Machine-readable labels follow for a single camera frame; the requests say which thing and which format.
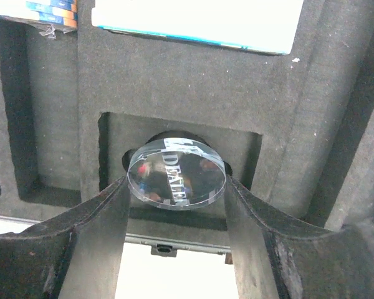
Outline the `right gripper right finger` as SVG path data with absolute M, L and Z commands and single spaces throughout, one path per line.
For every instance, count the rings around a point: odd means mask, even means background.
M 227 178 L 226 222 L 240 298 L 374 298 L 374 220 L 333 232 Z

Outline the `black poker carrying case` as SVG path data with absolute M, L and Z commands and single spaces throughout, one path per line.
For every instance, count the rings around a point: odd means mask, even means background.
M 125 174 L 122 156 L 190 131 L 257 197 L 339 229 L 374 216 L 374 1 L 304 1 L 270 56 L 0 19 L 0 215 L 43 221 Z

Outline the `blue playing card deck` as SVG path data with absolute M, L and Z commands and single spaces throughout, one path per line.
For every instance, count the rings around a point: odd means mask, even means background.
M 291 53 L 302 1 L 96 1 L 92 25 L 265 54 Z

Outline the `clear acrylic dealer button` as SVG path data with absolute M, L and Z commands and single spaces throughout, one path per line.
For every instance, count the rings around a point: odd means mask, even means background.
M 209 145 L 192 138 L 151 140 L 130 157 L 126 178 L 142 202 L 169 211 L 206 207 L 226 188 L 226 165 Z

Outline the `blue tan poker chip stack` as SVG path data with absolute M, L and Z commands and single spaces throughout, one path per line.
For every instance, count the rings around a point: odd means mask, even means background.
M 26 1 L 26 8 L 38 12 L 41 21 L 77 28 L 77 1 Z

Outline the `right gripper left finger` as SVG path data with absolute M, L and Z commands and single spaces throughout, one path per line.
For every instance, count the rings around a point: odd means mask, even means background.
M 0 298 L 114 298 L 130 210 L 127 180 L 16 234 L 0 234 Z

